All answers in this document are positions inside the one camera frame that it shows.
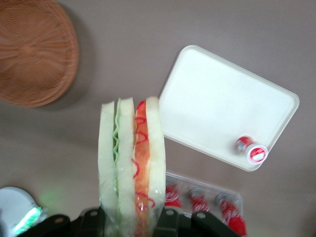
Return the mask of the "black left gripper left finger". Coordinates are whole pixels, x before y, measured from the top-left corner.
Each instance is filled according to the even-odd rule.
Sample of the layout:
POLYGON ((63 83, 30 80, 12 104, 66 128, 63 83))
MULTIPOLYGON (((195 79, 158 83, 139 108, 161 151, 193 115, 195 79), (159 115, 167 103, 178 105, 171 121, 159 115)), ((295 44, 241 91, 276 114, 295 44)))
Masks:
POLYGON ((66 215, 47 218, 41 227, 42 237, 102 237, 106 214, 101 208, 86 209, 75 220, 66 215))

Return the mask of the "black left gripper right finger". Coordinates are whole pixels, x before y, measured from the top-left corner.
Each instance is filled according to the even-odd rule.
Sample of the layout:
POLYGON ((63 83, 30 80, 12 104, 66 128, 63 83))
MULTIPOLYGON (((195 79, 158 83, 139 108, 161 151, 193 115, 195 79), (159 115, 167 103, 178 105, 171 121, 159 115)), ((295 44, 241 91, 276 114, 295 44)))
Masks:
POLYGON ((186 217, 172 208, 163 209, 154 237, 238 237, 238 235, 208 212, 186 217))

